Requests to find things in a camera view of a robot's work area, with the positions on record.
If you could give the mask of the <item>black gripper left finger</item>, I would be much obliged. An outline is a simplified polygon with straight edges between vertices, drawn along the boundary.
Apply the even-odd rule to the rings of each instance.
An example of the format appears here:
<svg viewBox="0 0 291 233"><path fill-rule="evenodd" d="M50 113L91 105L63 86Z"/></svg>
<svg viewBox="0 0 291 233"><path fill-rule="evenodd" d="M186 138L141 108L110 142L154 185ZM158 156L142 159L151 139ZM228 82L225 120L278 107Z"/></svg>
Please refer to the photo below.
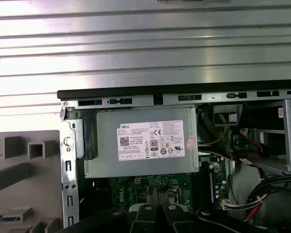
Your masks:
<svg viewBox="0 0 291 233"><path fill-rule="evenodd" d="M126 213L118 208L100 211L63 229L64 233L155 233L157 208L142 204Z"/></svg>

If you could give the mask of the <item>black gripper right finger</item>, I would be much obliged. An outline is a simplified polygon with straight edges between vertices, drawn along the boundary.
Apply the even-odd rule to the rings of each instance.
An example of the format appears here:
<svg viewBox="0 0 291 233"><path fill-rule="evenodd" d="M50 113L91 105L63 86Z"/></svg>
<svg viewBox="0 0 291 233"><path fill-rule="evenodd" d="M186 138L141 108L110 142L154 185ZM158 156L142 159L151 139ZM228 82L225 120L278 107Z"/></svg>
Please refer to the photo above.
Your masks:
<svg viewBox="0 0 291 233"><path fill-rule="evenodd" d="M175 233L266 233L267 230L249 225L215 210L184 211L179 205L163 207L168 224Z"/></svg>

